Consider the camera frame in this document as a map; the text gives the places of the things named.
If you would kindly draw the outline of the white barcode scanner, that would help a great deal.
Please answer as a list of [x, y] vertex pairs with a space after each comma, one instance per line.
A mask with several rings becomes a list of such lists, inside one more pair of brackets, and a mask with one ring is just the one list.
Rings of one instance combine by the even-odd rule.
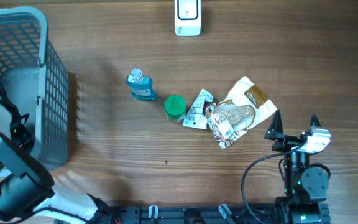
[[175, 33], [179, 37], [201, 34], [201, 0], [174, 0]]

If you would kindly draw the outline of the clear bag with printed card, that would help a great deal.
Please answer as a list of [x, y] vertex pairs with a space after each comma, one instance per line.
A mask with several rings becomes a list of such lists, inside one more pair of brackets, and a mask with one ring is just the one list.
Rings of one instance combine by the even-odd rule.
[[185, 115], [183, 126], [195, 129], [206, 129], [206, 109], [210, 106], [213, 100], [213, 95], [207, 90], [202, 89]]

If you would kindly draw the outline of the blue mouthwash bottle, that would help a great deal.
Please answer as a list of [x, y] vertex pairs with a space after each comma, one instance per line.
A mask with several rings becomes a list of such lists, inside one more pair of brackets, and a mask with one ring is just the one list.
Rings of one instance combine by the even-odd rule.
[[156, 93], [153, 89], [152, 79], [143, 75], [141, 69], [134, 68], [127, 76], [126, 83], [131, 88], [134, 98], [141, 101], [155, 100]]

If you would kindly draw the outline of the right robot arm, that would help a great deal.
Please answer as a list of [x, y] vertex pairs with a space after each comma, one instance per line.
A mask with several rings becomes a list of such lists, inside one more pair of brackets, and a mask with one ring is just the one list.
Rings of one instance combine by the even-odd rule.
[[284, 197], [277, 197], [274, 203], [272, 221], [284, 224], [329, 224], [331, 217], [327, 190], [331, 171], [320, 163], [310, 163], [310, 156], [318, 154], [328, 146], [331, 133], [321, 126], [313, 115], [310, 128], [299, 136], [283, 132], [279, 110], [264, 136], [273, 140], [272, 150], [283, 153], [279, 171], [284, 181]]

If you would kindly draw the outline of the grey plastic mesh basket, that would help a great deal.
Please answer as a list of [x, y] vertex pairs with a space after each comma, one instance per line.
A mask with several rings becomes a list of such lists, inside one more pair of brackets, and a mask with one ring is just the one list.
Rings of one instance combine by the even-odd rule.
[[0, 84], [35, 139], [30, 155], [46, 169], [67, 161], [68, 73], [34, 7], [0, 9]]

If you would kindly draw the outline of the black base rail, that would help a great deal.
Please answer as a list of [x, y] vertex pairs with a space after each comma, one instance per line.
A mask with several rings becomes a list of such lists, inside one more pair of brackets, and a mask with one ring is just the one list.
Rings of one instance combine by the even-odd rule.
[[319, 223], [330, 224], [326, 204], [291, 205], [251, 204], [210, 207], [112, 207], [112, 224], [254, 224], [254, 223]]

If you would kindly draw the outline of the white box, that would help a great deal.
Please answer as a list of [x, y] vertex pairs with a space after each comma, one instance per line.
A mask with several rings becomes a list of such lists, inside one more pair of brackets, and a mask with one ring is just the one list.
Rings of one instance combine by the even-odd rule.
[[267, 94], [244, 76], [223, 101], [209, 104], [204, 112], [219, 147], [226, 149], [276, 110]]

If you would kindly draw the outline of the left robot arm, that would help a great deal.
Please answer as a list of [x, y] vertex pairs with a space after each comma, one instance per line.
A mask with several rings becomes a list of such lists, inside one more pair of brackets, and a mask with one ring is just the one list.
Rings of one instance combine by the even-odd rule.
[[0, 223], [31, 217], [56, 223], [113, 223], [114, 214], [101, 199], [55, 185], [50, 172], [29, 151], [35, 140], [0, 84]]

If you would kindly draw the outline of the green lid jar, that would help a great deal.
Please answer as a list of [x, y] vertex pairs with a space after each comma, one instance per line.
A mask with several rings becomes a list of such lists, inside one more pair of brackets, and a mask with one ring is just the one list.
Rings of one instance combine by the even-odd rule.
[[171, 95], [164, 102], [164, 110], [169, 121], [178, 123], [186, 115], [186, 102], [180, 95]]

